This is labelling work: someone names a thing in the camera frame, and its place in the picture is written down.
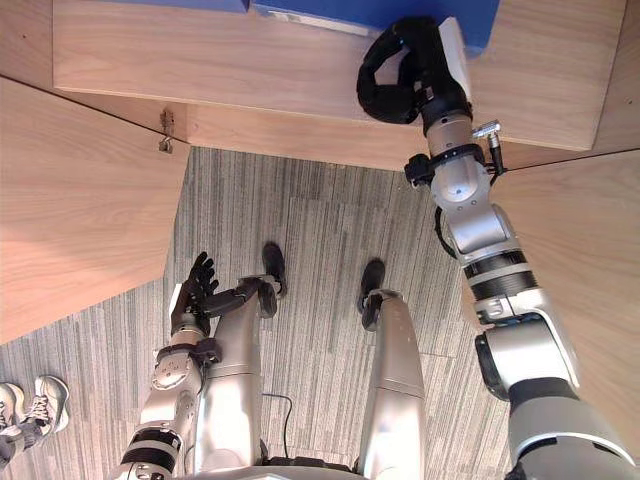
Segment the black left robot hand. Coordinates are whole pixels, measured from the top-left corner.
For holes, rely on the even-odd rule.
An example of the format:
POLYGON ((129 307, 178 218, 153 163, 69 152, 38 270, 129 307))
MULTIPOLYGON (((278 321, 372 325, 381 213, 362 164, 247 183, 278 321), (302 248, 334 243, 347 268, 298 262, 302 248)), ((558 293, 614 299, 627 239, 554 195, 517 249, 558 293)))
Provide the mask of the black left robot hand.
POLYGON ((196 328, 205 337, 211 332, 211 319, 240 307, 246 296, 235 289, 215 293, 219 282, 214 278, 214 262, 206 251, 195 259, 188 278, 182 283, 171 311, 171 334, 196 328))

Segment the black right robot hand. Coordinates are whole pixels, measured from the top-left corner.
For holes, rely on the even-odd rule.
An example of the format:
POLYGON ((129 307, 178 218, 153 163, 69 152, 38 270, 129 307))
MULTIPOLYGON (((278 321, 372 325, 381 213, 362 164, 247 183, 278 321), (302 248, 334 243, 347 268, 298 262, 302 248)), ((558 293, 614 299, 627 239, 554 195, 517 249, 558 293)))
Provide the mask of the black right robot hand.
POLYGON ((447 115, 473 116, 465 44, 459 22, 448 17, 403 17, 374 41, 357 77, 357 97, 372 118, 410 124, 421 118, 428 129, 447 115), (381 84, 377 71, 404 52, 397 81, 381 84))

